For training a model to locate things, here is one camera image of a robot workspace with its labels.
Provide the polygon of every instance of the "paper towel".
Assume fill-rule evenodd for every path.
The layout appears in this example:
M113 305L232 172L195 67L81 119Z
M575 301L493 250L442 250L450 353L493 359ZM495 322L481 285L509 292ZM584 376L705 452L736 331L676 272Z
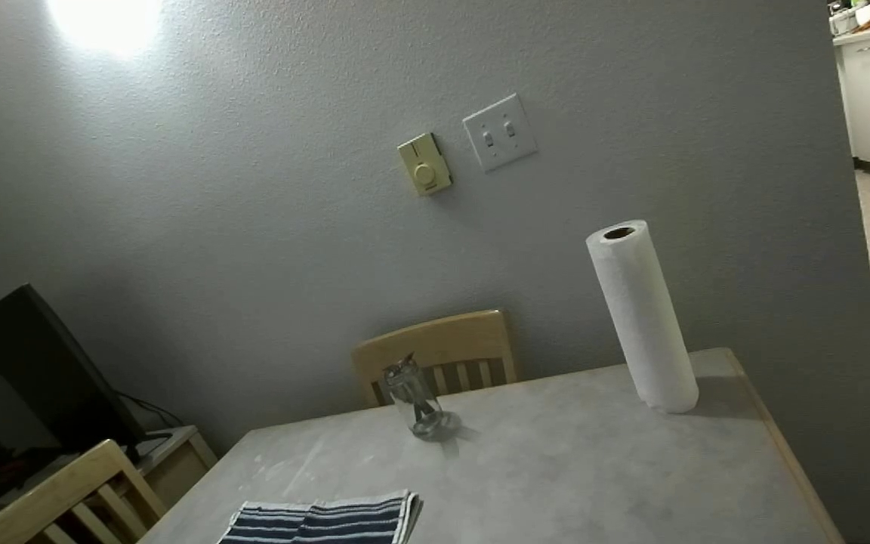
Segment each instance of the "paper towel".
M637 396L658 410L697 405L697 381L658 270L648 221L627 221L586 238L597 285Z

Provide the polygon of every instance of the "wooden chair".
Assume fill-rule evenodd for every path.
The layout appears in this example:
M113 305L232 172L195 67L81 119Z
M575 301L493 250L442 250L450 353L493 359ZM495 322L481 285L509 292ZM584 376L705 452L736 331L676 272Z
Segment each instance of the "wooden chair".
M390 405L384 370L409 353L427 367L438 396L517 381L511 334L498 307L413 322L355 351L355 370L368 405Z
M156 491L116 440L101 440L0 509L0 544L139 540L156 516Z

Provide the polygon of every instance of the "tv screen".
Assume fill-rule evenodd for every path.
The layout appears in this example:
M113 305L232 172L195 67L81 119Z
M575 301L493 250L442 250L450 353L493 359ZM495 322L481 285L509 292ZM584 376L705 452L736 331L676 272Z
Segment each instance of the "tv screen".
M0 298L0 444L87 449L137 444L139 422L34 287Z

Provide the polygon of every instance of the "striped cloth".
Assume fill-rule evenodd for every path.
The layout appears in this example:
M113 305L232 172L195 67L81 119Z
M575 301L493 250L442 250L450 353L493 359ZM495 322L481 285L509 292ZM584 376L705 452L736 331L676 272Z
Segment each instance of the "striped cloth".
M413 491L333 503L245 501L222 544L406 544L420 507Z

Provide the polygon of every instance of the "table top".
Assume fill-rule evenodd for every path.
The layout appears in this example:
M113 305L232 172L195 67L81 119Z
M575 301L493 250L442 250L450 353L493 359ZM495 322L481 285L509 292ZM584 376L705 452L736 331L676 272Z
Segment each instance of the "table top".
M249 433L144 540L219 540L243 501L413 490L412 544L839 540L730 351L691 353L690 415L642 405L627 365L445 396L462 435L396 407Z

